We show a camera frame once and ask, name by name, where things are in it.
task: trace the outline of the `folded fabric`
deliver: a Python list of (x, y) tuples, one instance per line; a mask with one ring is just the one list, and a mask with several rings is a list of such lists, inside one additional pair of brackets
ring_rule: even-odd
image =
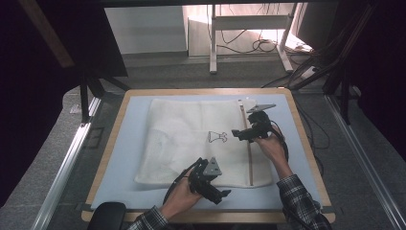
[(256, 143), (239, 141), (231, 132), (250, 126), (245, 110), (256, 104), (254, 100), (153, 100), (147, 115), (145, 151), (135, 181), (169, 185), (199, 157), (215, 157), (222, 171), (212, 181), (215, 186), (255, 188), (270, 184), (270, 161)]

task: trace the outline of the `plaid shirt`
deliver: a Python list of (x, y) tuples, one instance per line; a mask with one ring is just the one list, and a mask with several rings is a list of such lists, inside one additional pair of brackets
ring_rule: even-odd
[[(305, 228), (291, 213), (305, 222), (310, 229), (331, 229), (328, 220), (320, 214), (320, 204), (312, 200), (310, 193), (296, 174), (282, 179), (277, 184), (280, 188), (283, 212), (292, 229)], [(138, 216), (127, 230), (157, 230), (164, 228), (167, 224), (165, 217), (156, 206), (153, 206), (151, 210)]]
[(331, 229), (328, 220), (320, 213), (320, 204), (311, 198), (296, 174), (282, 179), (277, 185), (284, 215), (292, 229), (306, 229), (297, 219), (301, 219), (310, 229)]

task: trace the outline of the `human arm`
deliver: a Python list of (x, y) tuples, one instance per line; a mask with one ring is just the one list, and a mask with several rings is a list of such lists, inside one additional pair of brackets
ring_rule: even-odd
[(152, 207), (138, 216), (127, 230), (157, 230), (164, 228), (174, 216), (191, 209), (202, 196), (194, 194), (189, 188), (187, 177), (183, 177), (170, 193), (161, 208)]
[(277, 170), (283, 213), (292, 229), (331, 229), (328, 220), (320, 213), (320, 205), (312, 199), (299, 176), (290, 169), (280, 140), (272, 134), (255, 141)]

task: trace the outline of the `person's right hand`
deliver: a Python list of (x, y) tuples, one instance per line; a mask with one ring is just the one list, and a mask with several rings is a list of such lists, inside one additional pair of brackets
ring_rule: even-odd
[[(276, 126), (272, 127), (279, 134), (281, 134), (280, 130)], [(293, 174), (289, 165), (287, 164), (282, 144), (275, 134), (272, 133), (269, 137), (263, 139), (256, 138), (254, 141), (258, 143), (263, 154), (265, 154), (265, 156), (268, 157), (272, 163), (274, 163), (280, 179)]]

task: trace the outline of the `black line drawing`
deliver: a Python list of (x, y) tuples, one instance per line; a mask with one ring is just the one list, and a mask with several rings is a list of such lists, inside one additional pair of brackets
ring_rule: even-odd
[(223, 141), (223, 143), (225, 143), (227, 141), (226, 136), (227, 136), (227, 133), (225, 133), (225, 132), (220, 134), (217, 132), (209, 131), (208, 140), (209, 140), (209, 143), (211, 143), (215, 140), (221, 139)]

